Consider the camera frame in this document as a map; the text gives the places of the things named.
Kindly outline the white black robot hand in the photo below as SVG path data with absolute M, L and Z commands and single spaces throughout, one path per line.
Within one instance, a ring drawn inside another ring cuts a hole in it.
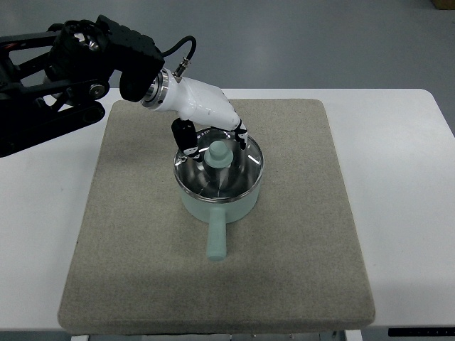
M 141 104 L 157 112 L 177 113 L 178 118 L 171 125 L 175 142 L 179 151 L 194 161 L 202 161 L 196 124 L 231 131 L 240 148 L 246 148 L 247 128 L 219 87 L 187 77 L 178 79 L 169 70 L 163 69 Z

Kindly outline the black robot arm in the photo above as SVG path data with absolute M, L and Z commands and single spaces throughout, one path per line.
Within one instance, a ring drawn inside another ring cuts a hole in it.
M 1 156 L 99 122 L 99 100 L 120 71 L 123 99 L 138 102 L 164 66 L 154 40 L 98 16 L 1 38 Z

